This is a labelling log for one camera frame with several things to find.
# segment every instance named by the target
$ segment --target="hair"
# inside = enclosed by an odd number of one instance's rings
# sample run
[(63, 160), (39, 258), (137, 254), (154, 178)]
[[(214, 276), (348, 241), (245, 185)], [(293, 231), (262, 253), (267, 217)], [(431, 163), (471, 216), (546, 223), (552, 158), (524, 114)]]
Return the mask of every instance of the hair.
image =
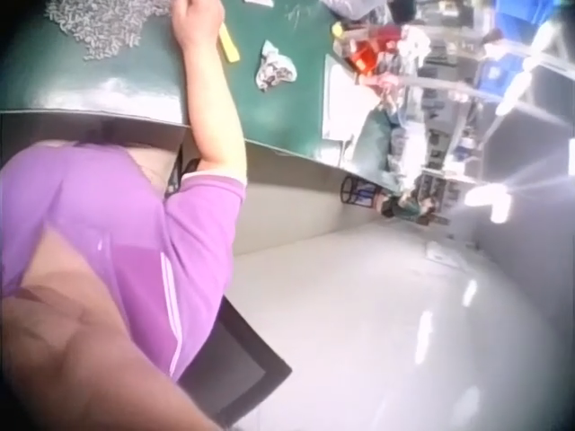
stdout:
[(199, 161), (201, 159), (197, 158), (197, 159), (191, 159), (188, 164), (186, 165), (186, 167), (183, 169), (182, 171), (182, 175), (186, 174), (186, 173), (192, 173), (195, 172), (198, 169), (198, 165), (199, 165)]
[(501, 29), (498, 28), (492, 29), (482, 37), (482, 45), (497, 42), (503, 39), (504, 37), (505, 35), (503, 34), (503, 31), (501, 31)]
[(391, 196), (389, 199), (384, 202), (381, 207), (381, 215), (385, 218), (394, 218), (394, 204), (399, 201), (399, 198), (396, 196)]
[(415, 2), (392, 2), (388, 3), (387, 7), (397, 25), (407, 24), (413, 21), (417, 15)]
[(433, 218), (435, 217), (435, 213), (438, 210), (438, 202), (435, 199), (435, 197), (431, 197), (432, 202), (433, 202), (433, 207), (429, 208), (427, 210), (427, 212), (425, 214), (422, 214), (418, 217), (417, 219), (417, 224), (422, 224), (424, 226), (428, 226), (429, 223), (431, 223), (433, 221)]

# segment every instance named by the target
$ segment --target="green table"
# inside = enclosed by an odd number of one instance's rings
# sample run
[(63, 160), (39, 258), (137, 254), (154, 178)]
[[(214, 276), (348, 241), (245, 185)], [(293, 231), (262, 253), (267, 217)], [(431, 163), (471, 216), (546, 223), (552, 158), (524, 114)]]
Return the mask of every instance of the green table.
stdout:
[[(273, 8), (224, 3), (242, 56), (226, 64), (226, 75), (246, 140), (338, 166), (340, 144), (321, 139), (323, 62), (332, 51), (333, 15), (317, 0), (282, 0)], [(293, 59), (294, 83), (258, 90), (254, 76), (264, 40)], [(0, 63), (0, 113), (71, 111), (187, 127), (180, 52), (167, 17), (150, 18), (139, 48), (103, 61), (86, 62), (83, 56), (84, 46), (41, 9), (31, 14)], [(383, 172), (388, 146), (389, 124), (374, 112), (353, 159), (340, 167), (393, 189)]]

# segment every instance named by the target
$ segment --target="crumpled cloth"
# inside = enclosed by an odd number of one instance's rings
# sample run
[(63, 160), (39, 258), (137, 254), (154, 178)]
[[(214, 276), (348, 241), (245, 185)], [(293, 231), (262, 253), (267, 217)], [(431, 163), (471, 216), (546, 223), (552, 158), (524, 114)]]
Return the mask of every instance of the crumpled cloth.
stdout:
[(293, 83), (297, 79), (297, 71), (291, 58), (282, 56), (268, 40), (261, 49), (261, 62), (255, 83), (262, 91), (278, 85), (279, 83)]

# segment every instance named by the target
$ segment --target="white stripe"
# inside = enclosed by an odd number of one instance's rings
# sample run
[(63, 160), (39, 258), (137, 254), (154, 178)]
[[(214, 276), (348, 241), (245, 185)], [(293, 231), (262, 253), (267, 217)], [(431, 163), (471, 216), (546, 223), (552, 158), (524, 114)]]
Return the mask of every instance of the white stripe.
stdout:
[(175, 337), (176, 329), (175, 329), (175, 326), (173, 324), (172, 303), (170, 301), (168, 301), (168, 298), (170, 297), (170, 294), (168, 293), (168, 274), (167, 274), (167, 270), (165, 267), (165, 256), (163, 253), (160, 255), (160, 262), (162, 263), (162, 279), (164, 282), (165, 306), (166, 306), (166, 309), (168, 311), (168, 321), (170, 322), (170, 328), (172, 329), (172, 333)]
[(201, 177), (204, 175), (214, 176), (214, 177), (231, 178), (232, 180), (240, 181), (244, 186), (248, 183), (247, 176), (245, 176), (245, 175), (239, 176), (239, 175), (236, 175), (232, 172), (229, 172), (229, 171), (223, 170), (223, 169), (212, 169), (209, 171), (194, 171), (194, 172), (184, 173), (181, 176), (181, 180), (184, 181), (190, 177)]
[(180, 359), (183, 336), (181, 334), (181, 320), (180, 309), (178, 307), (178, 297), (176, 295), (175, 283), (173, 281), (172, 263), (165, 254), (162, 253), (161, 257), (162, 276), (164, 278), (165, 303), (168, 309), (170, 326), (172, 327), (173, 335), (176, 338), (176, 349), (173, 352), (172, 362), (170, 363), (170, 375), (173, 375), (176, 365), (178, 364), (178, 360)]

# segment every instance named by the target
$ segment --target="skin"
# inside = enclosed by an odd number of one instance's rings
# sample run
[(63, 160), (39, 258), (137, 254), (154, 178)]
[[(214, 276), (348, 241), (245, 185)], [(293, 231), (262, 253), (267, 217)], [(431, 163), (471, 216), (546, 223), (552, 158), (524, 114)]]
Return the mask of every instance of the skin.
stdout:
[[(244, 178), (242, 128), (217, 54), (223, 18), (219, 0), (174, 0), (199, 170)], [(2, 337), (4, 375), (43, 428), (219, 429), (131, 342), (106, 286), (54, 231), (41, 235), (18, 294), (2, 301)]]
[[(400, 205), (401, 207), (406, 205), (408, 203), (408, 200), (411, 199), (410, 194), (411, 193), (407, 193), (407, 192), (403, 193), (402, 196), (400, 197), (399, 201), (398, 201), (398, 205)], [(389, 195), (386, 195), (385, 193), (379, 193), (376, 196), (376, 198), (374, 199), (373, 208), (375, 209), (375, 211), (377, 211), (377, 213), (381, 213), (382, 206), (389, 199), (390, 199)], [(427, 214), (430, 211), (430, 209), (435, 206), (435, 202), (434, 202), (433, 198), (425, 198), (422, 201), (420, 201), (419, 203), (420, 203), (422, 215)]]

